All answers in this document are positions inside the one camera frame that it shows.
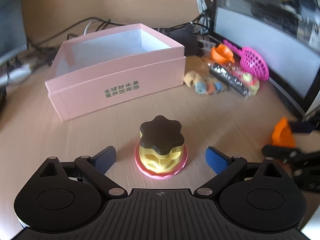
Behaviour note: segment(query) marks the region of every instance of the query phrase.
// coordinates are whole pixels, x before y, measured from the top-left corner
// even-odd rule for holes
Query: pink toy
[[[258,79],[268,80],[268,65],[255,50],[249,47],[243,47],[242,50],[238,49],[227,40],[223,40],[223,43],[241,57],[240,65],[245,71]]]

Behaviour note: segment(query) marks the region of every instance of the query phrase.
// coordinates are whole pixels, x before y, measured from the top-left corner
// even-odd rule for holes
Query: desk surface
[[[244,99],[235,91],[206,96],[186,85],[137,98],[91,114],[62,122],[51,105],[42,69],[19,87],[8,89],[7,104],[0,116],[0,239],[11,239],[21,230],[13,202],[30,176],[48,156],[73,161],[95,155],[109,145],[117,161],[108,177],[128,192],[132,188],[191,188],[215,173],[204,159],[208,146],[226,155],[241,155],[249,162],[263,159],[261,148],[269,142],[281,117],[291,117],[269,82],[257,96]],[[189,160],[184,170],[168,180],[144,176],[133,158],[140,124],[162,114],[182,124]],[[297,138],[306,150],[320,148],[319,135]],[[319,195],[305,194],[309,218],[319,205]]]

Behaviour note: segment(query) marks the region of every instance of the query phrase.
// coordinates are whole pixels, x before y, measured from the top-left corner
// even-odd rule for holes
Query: wall
[[[170,27],[198,15],[195,0],[22,0],[22,6],[26,33],[34,42],[90,16],[111,18],[123,24]],[[72,32],[82,33],[85,25]]]

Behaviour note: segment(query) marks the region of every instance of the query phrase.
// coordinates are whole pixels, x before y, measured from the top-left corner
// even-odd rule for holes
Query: pink base
[[[136,161],[136,165],[139,168],[139,170],[146,176],[153,178],[153,179],[169,179],[172,178],[174,175],[178,174],[184,166],[187,163],[188,160],[188,152],[186,145],[183,146],[183,156],[181,159],[180,164],[171,172],[167,173],[155,173],[154,171],[148,170],[143,163],[140,160],[140,154],[139,154],[139,148],[140,148],[140,142],[137,143],[135,149],[134,149],[134,160]]]

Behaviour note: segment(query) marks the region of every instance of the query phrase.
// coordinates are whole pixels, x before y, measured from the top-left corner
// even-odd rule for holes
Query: pink box
[[[65,121],[183,84],[184,46],[143,25],[62,43],[45,85]]]

